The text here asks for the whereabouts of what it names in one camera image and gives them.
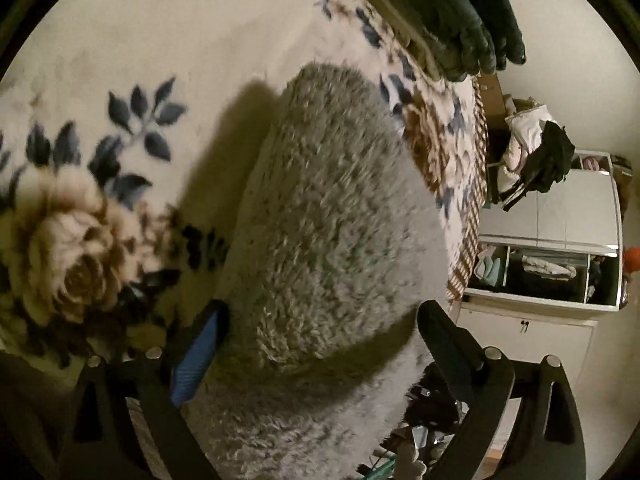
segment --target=fuzzy gray cushion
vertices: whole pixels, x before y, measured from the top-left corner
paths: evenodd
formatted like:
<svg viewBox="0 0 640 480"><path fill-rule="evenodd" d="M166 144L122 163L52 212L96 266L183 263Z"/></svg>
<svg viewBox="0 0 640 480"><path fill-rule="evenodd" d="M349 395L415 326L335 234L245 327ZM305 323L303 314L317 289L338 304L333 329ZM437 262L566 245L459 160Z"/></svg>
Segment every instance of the fuzzy gray cushion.
<svg viewBox="0 0 640 480"><path fill-rule="evenodd" d="M353 474L431 360L415 309L446 284L434 197L378 90L303 68L244 192L230 335L184 413L222 478Z"/></svg>

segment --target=white dresser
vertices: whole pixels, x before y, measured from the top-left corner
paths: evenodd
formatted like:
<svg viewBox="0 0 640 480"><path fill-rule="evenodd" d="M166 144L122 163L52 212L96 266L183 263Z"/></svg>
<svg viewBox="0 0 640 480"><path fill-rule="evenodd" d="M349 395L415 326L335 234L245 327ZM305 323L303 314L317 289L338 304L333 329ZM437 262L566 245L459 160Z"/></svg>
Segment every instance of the white dresser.
<svg viewBox="0 0 640 480"><path fill-rule="evenodd" d="M587 156L599 161L601 171L582 169ZM600 312L620 307L622 222L608 153L576 150L574 169L548 193L530 192L509 212L498 205L483 209L479 239L497 248L502 270L495 286L472 277L466 290L470 296ZM577 269L575 291L545 297L518 290L510 266L523 254L566 262ZM594 262L602 278L591 296L588 287Z"/></svg>

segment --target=white cloth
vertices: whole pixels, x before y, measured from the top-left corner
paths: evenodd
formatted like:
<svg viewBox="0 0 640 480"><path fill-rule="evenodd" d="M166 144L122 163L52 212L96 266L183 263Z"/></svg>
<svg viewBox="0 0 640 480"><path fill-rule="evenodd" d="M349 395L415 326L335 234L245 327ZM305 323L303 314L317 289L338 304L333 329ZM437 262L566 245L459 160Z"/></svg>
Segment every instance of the white cloth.
<svg viewBox="0 0 640 480"><path fill-rule="evenodd" d="M527 157L542 144L542 130L547 121L554 121L541 105L505 118L511 130L509 145L502 156L503 165L498 169L498 191L504 193L520 178Z"/></svg>
<svg viewBox="0 0 640 480"><path fill-rule="evenodd" d="M577 271L573 266L561 266L534 256L523 256L522 265L525 272L532 272L549 279L567 281L572 280L577 275Z"/></svg>

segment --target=orange object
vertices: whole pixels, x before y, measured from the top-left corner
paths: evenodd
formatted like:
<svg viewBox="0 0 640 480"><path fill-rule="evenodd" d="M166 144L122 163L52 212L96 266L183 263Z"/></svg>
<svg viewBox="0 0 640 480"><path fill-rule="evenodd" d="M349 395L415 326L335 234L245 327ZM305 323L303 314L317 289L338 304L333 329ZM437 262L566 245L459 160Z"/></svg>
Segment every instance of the orange object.
<svg viewBox="0 0 640 480"><path fill-rule="evenodd" d="M625 272L636 272L640 270L640 247L627 249L623 255L623 265Z"/></svg>

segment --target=folded clothes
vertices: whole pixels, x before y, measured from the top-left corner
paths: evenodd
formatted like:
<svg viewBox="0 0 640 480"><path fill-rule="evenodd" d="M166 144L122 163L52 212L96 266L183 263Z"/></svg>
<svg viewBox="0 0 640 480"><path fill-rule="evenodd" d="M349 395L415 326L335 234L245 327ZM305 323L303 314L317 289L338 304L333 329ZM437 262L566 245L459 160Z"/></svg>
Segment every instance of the folded clothes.
<svg viewBox="0 0 640 480"><path fill-rule="evenodd" d="M481 283L495 286L502 270L500 258L494 258L495 246L489 245L478 253L478 264L474 268L474 274Z"/></svg>
<svg viewBox="0 0 640 480"><path fill-rule="evenodd" d="M522 266L525 272L536 274L541 278L550 280L565 282L577 276L577 271L573 266L561 266L533 256L524 255L522 257Z"/></svg>

